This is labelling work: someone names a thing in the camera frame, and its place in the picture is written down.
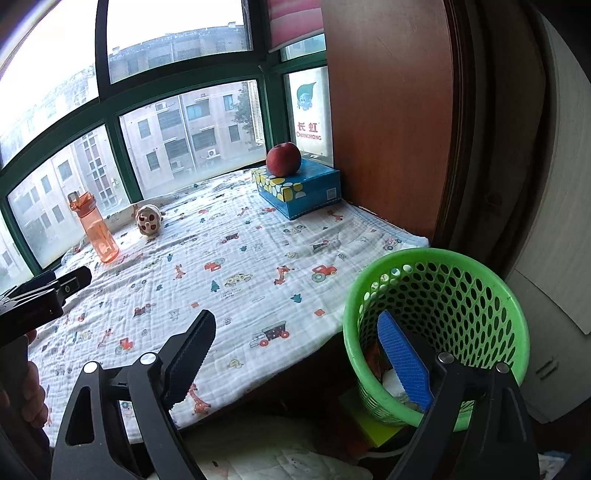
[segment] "orange water bottle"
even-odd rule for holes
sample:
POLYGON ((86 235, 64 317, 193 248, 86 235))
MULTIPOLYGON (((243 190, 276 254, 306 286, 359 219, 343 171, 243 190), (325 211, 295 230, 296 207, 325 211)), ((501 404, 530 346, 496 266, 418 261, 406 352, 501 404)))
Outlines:
POLYGON ((90 192, 78 196, 78 192, 68 195, 70 210, 76 212, 80 223, 84 227, 88 240, 99 256, 100 261, 109 263, 119 255, 119 246, 115 243, 113 235, 105 225, 99 208, 96 206, 96 199, 90 192))

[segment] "sky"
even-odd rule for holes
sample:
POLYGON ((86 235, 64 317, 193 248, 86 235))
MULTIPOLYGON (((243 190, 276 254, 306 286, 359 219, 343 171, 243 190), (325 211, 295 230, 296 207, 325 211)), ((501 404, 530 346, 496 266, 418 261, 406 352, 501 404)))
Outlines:
MULTIPOLYGON (((61 0, 0 80, 0 135, 51 90, 95 62, 97 0, 61 0)), ((107 51, 166 33, 243 24, 241 0, 111 0, 107 51)))

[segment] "perforated basket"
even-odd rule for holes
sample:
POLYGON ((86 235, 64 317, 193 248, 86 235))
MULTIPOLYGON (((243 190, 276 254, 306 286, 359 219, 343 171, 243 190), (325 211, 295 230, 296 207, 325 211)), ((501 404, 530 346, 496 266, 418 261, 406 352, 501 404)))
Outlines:
MULTIPOLYGON (((530 336, 517 299, 505 283, 464 255, 410 248, 376 260, 351 287, 345 306, 345 347, 367 410, 389 425, 418 426, 423 414, 399 403, 369 369, 363 353, 377 340, 378 315, 389 310, 425 337, 439 353, 465 365, 509 364, 521 384, 530 357, 530 336)), ((462 404, 455 430, 470 422, 472 402, 462 404)))

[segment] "metal screw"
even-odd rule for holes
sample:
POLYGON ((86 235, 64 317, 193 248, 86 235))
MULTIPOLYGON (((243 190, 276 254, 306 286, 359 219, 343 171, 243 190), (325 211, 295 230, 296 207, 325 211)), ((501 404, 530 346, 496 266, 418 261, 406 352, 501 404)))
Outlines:
POLYGON ((452 364, 455 360, 453 355, 449 352, 441 352, 437 358, 442 364, 452 364))
POLYGON ((92 372, 96 371, 96 369, 99 368, 99 364, 96 362, 88 362, 85 366, 84 366, 84 373, 85 374, 91 374, 92 372))
POLYGON ((141 363, 142 365, 151 365, 156 361, 156 354, 155 353, 145 353, 142 355, 142 357, 139 359, 139 363, 141 363))
POLYGON ((496 365, 496 371, 498 371, 500 374, 507 374, 509 373, 509 365, 507 365, 505 362, 499 362, 496 365))

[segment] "tissue box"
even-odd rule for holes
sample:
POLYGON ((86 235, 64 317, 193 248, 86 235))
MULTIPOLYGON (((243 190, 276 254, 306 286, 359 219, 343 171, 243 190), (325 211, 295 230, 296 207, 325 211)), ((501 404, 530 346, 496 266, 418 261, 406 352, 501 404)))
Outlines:
POLYGON ((259 194, 289 220, 340 201, 339 171, 305 158, 291 177, 275 177, 263 167, 252 171, 252 181, 259 194))

